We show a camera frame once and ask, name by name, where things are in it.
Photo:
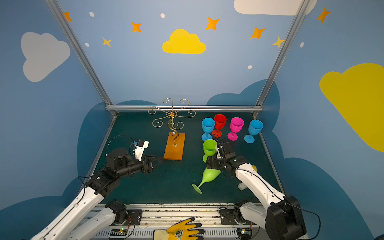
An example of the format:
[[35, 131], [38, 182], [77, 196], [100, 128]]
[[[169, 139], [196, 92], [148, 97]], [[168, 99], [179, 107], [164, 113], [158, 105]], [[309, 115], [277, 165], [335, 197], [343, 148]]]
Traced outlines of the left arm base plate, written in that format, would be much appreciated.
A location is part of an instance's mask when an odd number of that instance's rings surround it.
[[135, 225], [139, 226], [141, 223], [143, 215], [143, 210], [140, 209], [133, 209], [133, 210], [126, 210], [124, 214], [118, 214], [116, 216], [116, 220], [113, 223], [115, 226], [128, 226], [128, 225]]

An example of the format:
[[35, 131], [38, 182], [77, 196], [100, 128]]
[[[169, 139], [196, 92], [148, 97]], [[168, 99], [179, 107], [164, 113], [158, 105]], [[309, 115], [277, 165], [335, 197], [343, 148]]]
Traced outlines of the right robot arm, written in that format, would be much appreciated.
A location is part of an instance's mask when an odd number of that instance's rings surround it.
[[307, 234], [299, 201], [287, 197], [264, 180], [249, 161], [237, 156], [230, 143], [215, 147], [214, 155], [203, 158], [207, 169], [235, 174], [263, 205], [244, 202], [238, 209], [245, 221], [262, 227], [271, 240], [297, 240]]

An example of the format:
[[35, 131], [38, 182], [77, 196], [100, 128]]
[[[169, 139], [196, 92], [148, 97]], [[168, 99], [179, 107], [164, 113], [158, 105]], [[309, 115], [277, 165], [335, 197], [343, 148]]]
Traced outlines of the pink wine glass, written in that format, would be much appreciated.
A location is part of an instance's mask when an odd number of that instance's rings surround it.
[[230, 141], [236, 141], [238, 139], [237, 133], [242, 130], [244, 126], [244, 120], [239, 117], [234, 117], [231, 119], [230, 130], [227, 137]]

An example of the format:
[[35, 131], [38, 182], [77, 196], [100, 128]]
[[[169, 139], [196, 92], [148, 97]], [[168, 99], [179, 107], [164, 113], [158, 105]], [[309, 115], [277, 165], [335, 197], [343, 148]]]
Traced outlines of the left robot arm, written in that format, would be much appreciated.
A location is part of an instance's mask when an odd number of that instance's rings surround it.
[[80, 221], [117, 186], [122, 178], [136, 173], [152, 173], [163, 158], [141, 154], [138, 159], [124, 148], [108, 153], [103, 169], [95, 173], [84, 184], [79, 195], [43, 230], [32, 237], [33, 240], [64, 240]]

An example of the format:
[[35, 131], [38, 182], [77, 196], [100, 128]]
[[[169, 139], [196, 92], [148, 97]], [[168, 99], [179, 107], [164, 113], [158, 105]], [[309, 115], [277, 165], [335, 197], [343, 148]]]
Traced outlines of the blue wine glass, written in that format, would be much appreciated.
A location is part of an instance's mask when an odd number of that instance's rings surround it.
[[205, 118], [202, 121], [202, 129], [204, 131], [204, 134], [202, 134], [202, 140], [210, 140], [212, 139], [212, 131], [215, 128], [215, 121], [212, 118]]
[[255, 135], [258, 135], [263, 129], [264, 124], [259, 120], [252, 120], [248, 127], [249, 134], [244, 136], [244, 140], [248, 144], [255, 142]]

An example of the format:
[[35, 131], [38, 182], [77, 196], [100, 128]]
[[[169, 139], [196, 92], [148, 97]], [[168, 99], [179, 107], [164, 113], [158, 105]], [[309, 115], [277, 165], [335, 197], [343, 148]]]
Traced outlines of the green wine glass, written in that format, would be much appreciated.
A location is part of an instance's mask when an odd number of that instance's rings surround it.
[[208, 182], [211, 182], [213, 180], [215, 180], [219, 175], [221, 174], [221, 171], [220, 170], [215, 170], [215, 169], [205, 169], [204, 172], [203, 172], [203, 176], [202, 176], [202, 181], [201, 183], [196, 186], [195, 184], [192, 184], [192, 187], [194, 188], [194, 190], [196, 190], [200, 195], [202, 195], [202, 191], [200, 190], [200, 187], [204, 184], [204, 183], [208, 183]]
[[217, 153], [217, 142], [212, 139], [208, 139], [203, 143], [204, 155], [203, 162], [205, 163], [208, 157], [212, 157]]

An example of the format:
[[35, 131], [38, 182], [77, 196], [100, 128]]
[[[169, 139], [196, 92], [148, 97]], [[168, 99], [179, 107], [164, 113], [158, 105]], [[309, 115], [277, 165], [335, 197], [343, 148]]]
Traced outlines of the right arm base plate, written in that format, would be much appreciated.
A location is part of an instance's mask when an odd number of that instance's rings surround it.
[[239, 209], [220, 207], [218, 212], [220, 214], [221, 225], [243, 225], [246, 223]]

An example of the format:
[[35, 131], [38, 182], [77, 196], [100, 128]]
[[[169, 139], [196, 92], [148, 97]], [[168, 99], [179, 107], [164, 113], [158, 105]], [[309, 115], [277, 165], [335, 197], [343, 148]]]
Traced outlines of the red wine glass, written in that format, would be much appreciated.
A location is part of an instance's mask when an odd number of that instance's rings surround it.
[[212, 131], [212, 135], [215, 138], [220, 138], [222, 136], [221, 129], [224, 128], [227, 122], [227, 117], [223, 114], [217, 114], [214, 117], [215, 121], [215, 127], [214, 130]]

